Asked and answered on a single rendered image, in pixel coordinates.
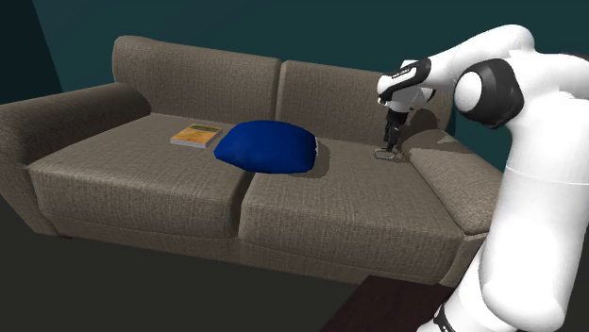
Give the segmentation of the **grey flat remote control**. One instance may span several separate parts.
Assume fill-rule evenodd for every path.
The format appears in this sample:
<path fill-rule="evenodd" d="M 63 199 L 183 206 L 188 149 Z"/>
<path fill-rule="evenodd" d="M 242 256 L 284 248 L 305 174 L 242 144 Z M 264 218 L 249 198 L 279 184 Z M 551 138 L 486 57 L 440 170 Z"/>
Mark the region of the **grey flat remote control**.
<path fill-rule="evenodd" d="M 377 148 L 373 152 L 373 157 L 384 161 L 403 161 L 406 159 L 404 154 L 396 148 L 392 148 L 391 150 Z"/>

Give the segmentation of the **blue pillow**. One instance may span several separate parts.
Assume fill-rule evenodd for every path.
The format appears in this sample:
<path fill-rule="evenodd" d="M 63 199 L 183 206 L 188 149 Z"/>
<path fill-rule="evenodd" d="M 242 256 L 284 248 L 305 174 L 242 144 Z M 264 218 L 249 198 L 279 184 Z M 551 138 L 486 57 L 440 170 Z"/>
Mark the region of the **blue pillow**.
<path fill-rule="evenodd" d="M 297 125 L 257 120 L 231 128 L 214 155 L 253 173 L 299 174 L 313 168 L 318 142 L 311 132 Z"/>

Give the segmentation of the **orange book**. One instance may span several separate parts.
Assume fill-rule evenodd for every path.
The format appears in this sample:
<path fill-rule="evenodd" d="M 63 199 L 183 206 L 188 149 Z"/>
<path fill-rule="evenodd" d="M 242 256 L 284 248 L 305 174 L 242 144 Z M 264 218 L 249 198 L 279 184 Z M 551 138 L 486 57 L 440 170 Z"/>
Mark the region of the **orange book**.
<path fill-rule="evenodd" d="M 223 129 L 216 126 L 191 124 L 182 129 L 170 139 L 170 143 L 207 148 L 223 133 Z"/>

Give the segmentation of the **grey-brown fabric sofa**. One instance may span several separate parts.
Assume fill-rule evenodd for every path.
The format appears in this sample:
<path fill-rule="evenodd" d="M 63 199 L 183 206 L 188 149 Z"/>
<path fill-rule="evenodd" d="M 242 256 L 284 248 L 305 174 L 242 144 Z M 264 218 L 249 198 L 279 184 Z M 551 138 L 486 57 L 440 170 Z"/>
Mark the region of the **grey-brown fabric sofa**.
<path fill-rule="evenodd" d="M 36 233 L 360 283 L 454 286 L 502 174 L 446 133 L 452 97 L 413 110 L 374 158 L 378 74 L 118 38 L 112 83 L 0 105 L 0 195 Z M 258 174 L 172 143 L 191 124 L 279 120 L 314 136 L 302 174 Z"/>

